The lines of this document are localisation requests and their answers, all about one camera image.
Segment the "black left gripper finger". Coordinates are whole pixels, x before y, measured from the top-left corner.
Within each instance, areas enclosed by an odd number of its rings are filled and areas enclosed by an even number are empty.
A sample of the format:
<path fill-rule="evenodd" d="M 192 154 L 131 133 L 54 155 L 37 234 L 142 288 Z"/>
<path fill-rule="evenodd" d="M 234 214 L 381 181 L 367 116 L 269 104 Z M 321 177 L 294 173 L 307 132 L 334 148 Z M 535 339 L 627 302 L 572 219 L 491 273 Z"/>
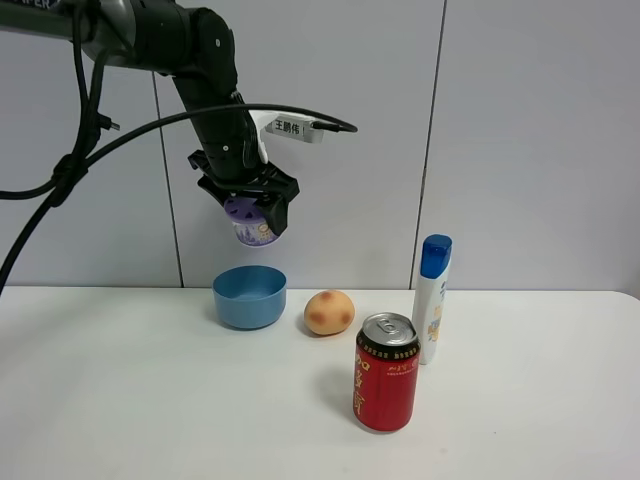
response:
<path fill-rule="evenodd" d="M 221 207 L 225 206 L 226 201 L 231 196 L 231 192 L 228 189 L 220 187 L 210 178 L 200 178 L 197 185 L 215 199 Z"/>

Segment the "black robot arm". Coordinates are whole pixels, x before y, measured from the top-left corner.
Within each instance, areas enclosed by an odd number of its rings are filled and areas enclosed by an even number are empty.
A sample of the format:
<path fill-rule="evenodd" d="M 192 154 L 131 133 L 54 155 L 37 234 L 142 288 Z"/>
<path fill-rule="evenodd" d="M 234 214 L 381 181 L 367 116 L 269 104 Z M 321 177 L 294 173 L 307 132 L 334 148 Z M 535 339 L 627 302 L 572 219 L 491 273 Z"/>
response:
<path fill-rule="evenodd" d="M 61 205 L 90 166 L 129 141 L 165 126 L 158 120 L 97 150 L 113 121 L 100 114 L 106 66 L 155 72 L 172 78 L 200 141 L 188 160 L 201 172 L 198 185 L 225 209 L 234 223 L 261 226 L 274 236 L 288 224 L 297 181 L 267 159 L 259 133 L 268 125 L 266 106 L 248 106 L 237 89 L 232 30 L 208 8 L 185 8 L 175 1 L 4 1 L 1 28 L 65 39 L 73 45 L 81 103 L 79 138 L 44 186 L 4 192 L 21 200 L 43 194 L 51 208 Z"/>

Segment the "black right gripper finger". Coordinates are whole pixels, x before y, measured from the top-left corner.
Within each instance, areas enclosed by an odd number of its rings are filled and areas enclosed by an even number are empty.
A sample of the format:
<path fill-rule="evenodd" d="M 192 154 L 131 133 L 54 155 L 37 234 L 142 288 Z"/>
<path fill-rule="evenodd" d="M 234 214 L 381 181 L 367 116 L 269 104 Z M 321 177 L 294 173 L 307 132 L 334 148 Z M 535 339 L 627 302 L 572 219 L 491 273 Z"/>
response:
<path fill-rule="evenodd" d="M 268 193 L 263 197 L 263 216 L 275 235 L 282 235 L 288 227 L 289 204 L 298 193 L 286 196 L 280 193 Z"/>

